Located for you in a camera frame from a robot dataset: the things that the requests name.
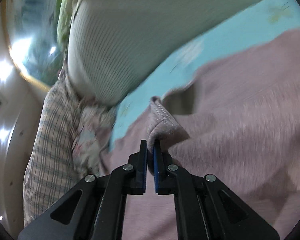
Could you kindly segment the mauve fuzzy garment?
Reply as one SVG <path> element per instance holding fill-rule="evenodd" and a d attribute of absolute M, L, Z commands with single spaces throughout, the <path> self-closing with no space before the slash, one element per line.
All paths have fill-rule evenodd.
<path fill-rule="evenodd" d="M 285 238 L 300 219 L 300 29 L 208 63 L 153 97 L 116 141 L 112 171 L 160 139 L 191 174 L 214 174 Z"/>

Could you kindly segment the plaid checked quilt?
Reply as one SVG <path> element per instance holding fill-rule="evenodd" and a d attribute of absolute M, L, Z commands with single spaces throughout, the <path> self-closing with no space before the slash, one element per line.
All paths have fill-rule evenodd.
<path fill-rule="evenodd" d="M 79 99 L 63 65 L 45 97 L 23 182 L 24 226 L 28 226 L 80 180 L 72 161 Z"/>

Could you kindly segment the pink floral pillow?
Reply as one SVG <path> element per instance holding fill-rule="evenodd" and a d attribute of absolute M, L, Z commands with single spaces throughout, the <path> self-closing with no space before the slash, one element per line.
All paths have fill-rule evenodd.
<path fill-rule="evenodd" d="M 77 135 L 72 145 L 72 161 L 80 177 L 100 175 L 102 157 L 109 152 L 116 108 L 83 100 L 79 107 Z"/>

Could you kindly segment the green striped pillow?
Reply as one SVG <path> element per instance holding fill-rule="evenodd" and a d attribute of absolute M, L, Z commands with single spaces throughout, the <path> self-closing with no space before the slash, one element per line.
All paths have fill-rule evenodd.
<path fill-rule="evenodd" d="M 113 106 L 173 51 L 262 0 L 81 0 L 68 76 L 81 97 Z"/>

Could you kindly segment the blue floral bed sheet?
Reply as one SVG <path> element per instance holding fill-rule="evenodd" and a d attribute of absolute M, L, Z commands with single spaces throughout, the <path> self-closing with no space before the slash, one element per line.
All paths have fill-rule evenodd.
<path fill-rule="evenodd" d="M 197 36 L 173 52 L 118 105 L 109 148 L 125 135 L 151 97 L 186 85 L 196 70 L 210 61 L 268 42 L 294 28 L 300 28 L 296 0 L 262 0 Z"/>

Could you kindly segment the gold framed landscape painting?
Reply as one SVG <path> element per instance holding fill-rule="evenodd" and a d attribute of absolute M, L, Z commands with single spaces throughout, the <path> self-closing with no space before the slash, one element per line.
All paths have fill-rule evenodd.
<path fill-rule="evenodd" d="M 57 43 L 62 0 L 3 0 L 2 23 L 10 58 L 27 82 L 49 91 L 63 54 Z"/>

